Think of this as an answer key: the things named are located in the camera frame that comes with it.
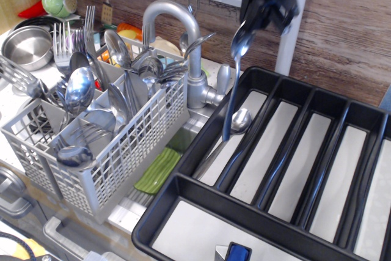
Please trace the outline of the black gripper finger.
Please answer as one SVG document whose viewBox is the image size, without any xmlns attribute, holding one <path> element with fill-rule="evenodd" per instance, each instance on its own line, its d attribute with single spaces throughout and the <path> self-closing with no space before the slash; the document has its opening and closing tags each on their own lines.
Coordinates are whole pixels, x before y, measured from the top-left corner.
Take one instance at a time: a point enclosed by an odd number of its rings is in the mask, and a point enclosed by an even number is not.
<svg viewBox="0 0 391 261">
<path fill-rule="evenodd" d="M 284 6 L 277 1 L 271 3 L 271 20 L 277 28 L 280 35 L 289 33 L 291 22 L 299 15 L 299 6 L 297 1 Z"/>
<path fill-rule="evenodd" d="M 252 32 L 266 29 L 271 22 L 272 1 L 243 1 L 240 9 L 240 22 L 244 23 L 244 30 Z"/>
</svg>

